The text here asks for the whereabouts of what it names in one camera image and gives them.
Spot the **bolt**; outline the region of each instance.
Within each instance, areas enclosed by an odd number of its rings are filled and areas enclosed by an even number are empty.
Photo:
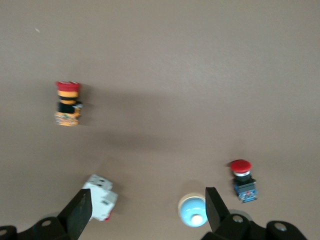
[[[279,231],[285,232],[287,231],[287,228],[284,224],[280,223],[280,222],[276,222],[274,224],[275,228],[278,229]]]
[[[244,220],[242,217],[240,217],[239,215],[234,215],[233,216],[233,221],[235,221],[236,223],[242,223]]]

